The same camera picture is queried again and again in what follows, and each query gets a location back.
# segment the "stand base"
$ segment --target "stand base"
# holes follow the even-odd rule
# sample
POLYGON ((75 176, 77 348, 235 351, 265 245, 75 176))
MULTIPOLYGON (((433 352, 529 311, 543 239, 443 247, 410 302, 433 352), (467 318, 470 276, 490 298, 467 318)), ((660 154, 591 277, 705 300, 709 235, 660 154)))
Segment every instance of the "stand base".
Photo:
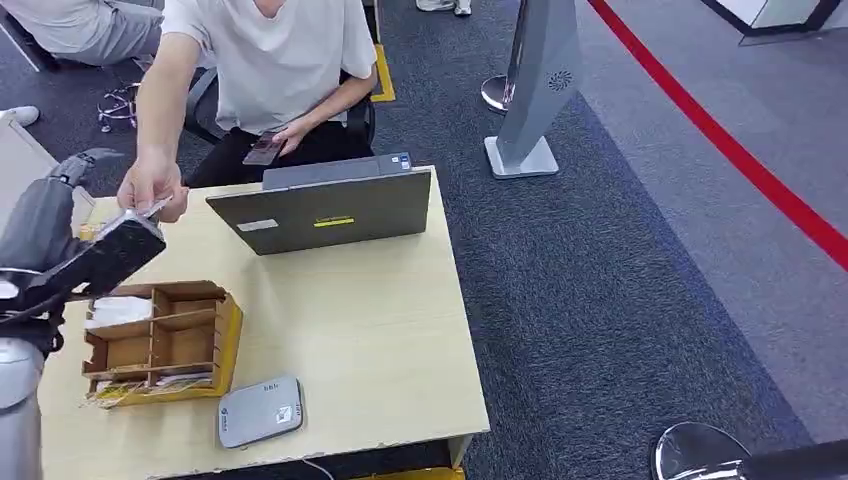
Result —
POLYGON ((662 434, 654 450, 651 469, 655 480, 677 478, 696 479, 705 473, 728 470, 736 478, 733 465, 719 465, 743 460, 751 454, 728 433, 703 423, 685 422, 669 428, 662 434))
POLYGON ((506 115, 509 106, 504 103, 504 93, 506 92, 506 75, 492 77, 483 82, 483 88, 480 93, 483 95, 483 101, 488 105, 489 110, 506 115))
POLYGON ((492 165, 492 173, 495 178, 533 177, 537 175, 553 175, 559 172, 551 147, 545 137, 539 139, 539 143, 523 162, 515 166, 506 166, 501 158, 501 152, 497 145, 498 137, 487 137, 485 140, 486 154, 492 165))

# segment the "cardboard organizer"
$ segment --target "cardboard organizer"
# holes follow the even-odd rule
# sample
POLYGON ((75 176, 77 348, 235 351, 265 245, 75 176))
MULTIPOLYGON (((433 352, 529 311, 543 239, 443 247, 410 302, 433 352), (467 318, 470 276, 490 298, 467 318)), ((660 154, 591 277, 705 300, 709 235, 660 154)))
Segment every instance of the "cardboard organizer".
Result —
POLYGON ((153 316, 86 330, 93 348, 82 366, 89 400, 112 407, 220 397, 230 390, 243 314, 226 290, 212 282, 179 282, 119 287, 111 296, 149 298, 153 316), (163 384, 196 374, 208 379, 163 384), (111 383, 98 388, 106 381, 111 383))

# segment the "robotic arm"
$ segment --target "robotic arm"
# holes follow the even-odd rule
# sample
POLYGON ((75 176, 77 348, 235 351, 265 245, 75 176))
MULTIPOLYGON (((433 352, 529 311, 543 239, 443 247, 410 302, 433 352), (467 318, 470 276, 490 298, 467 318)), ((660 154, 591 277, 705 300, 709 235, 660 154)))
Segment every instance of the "robotic arm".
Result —
POLYGON ((106 295, 162 250, 149 216, 127 210, 92 242, 73 237, 73 190, 98 159, 59 164, 20 197, 0 237, 0 478, 41 479, 36 391, 47 356, 62 348, 65 303, 106 295))

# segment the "laptop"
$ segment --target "laptop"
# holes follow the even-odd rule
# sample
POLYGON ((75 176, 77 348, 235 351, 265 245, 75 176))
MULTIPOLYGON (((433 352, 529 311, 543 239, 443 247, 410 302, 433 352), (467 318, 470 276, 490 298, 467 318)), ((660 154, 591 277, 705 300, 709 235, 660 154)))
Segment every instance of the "laptop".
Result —
POLYGON ((268 170, 261 191, 206 202, 257 255, 273 255, 421 233, 430 177, 408 154, 383 155, 268 170))

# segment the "metal pole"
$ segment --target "metal pole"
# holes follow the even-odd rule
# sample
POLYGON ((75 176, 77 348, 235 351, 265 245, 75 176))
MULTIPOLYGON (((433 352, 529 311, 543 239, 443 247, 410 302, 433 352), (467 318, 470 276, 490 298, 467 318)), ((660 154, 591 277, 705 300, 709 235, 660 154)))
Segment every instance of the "metal pole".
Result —
POLYGON ((512 40, 512 54, 506 76, 498 75, 483 82, 481 94, 483 101, 493 112, 505 115, 515 95, 515 81, 518 78, 518 66, 524 49, 524 31, 527 28, 527 0, 521 1, 518 9, 518 23, 515 25, 515 38, 512 40))

